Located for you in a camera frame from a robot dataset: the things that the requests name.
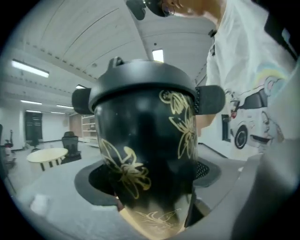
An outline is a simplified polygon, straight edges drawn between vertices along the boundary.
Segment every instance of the round table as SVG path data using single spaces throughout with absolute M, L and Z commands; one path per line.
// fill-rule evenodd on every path
M 35 151 L 27 156 L 27 160 L 34 165 L 39 164 L 42 171 L 60 165 L 68 150 L 65 148 L 49 148 Z

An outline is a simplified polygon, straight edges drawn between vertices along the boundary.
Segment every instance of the ventilation grille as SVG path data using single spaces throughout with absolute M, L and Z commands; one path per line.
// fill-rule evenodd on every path
M 204 165 L 203 163 L 198 162 L 196 179 L 203 178 L 204 176 L 206 176 L 209 173 L 209 171 L 210 171 L 210 168 L 207 165 Z

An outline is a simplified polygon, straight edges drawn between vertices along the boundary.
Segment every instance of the white ceiling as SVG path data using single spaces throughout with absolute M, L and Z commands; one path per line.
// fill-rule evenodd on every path
M 34 110 L 61 111 L 56 105 L 71 105 L 76 85 L 91 87 L 111 58 L 152 59 L 152 50 L 161 48 L 166 63 L 195 79 L 206 63 L 212 28 L 204 19 L 160 18 L 148 9 L 137 21 L 124 0 L 42 0 L 1 56 L 1 97 L 43 103 Z M 11 67 L 12 59 L 50 72 L 49 78 Z

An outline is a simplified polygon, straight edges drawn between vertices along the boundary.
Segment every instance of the ceiling light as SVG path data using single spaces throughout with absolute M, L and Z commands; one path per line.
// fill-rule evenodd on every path
M 26 110 L 26 111 L 29 112 L 29 113 L 42 113 L 40 111 L 33 111 L 33 110 Z
M 27 72 L 30 72 L 30 73 L 34 73 L 34 74 L 40 75 L 42 77 L 49 77 L 49 72 L 41 70 L 37 67 L 33 67 L 33 66 L 28 65 L 28 64 L 19 62 L 15 59 L 11 61 L 11 64 L 14 68 L 18 68 L 20 70 L 24 70 L 24 71 L 27 71 Z
M 64 106 L 64 105 L 56 105 L 57 107 L 65 107 L 65 108 L 72 108 L 74 109 L 73 107 L 69 107 L 69 106 Z
M 83 87 L 83 86 L 80 85 L 80 84 L 76 86 L 76 89 L 84 89 L 84 88 L 86 88 L 86 87 Z
M 25 100 L 21 100 L 22 103 L 31 103 L 31 104 L 38 104 L 38 105 L 42 105 L 42 103 L 37 103 L 37 102 L 31 102 L 31 101 L 25 101 Z
M 164 51 L 162 49 L 152 51 L 153 60 L 164 62 Z

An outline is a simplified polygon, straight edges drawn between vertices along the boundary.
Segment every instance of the black pot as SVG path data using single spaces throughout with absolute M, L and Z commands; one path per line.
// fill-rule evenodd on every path
M 73 94 L 74 108 L 95 114 L 107 177 L 125 209 L 150 236 L 178 233 L 195 196 L 195 112 L 204 109 L 195 109 L 192 81 L 168 64 L 115 58 L 81 93 Z

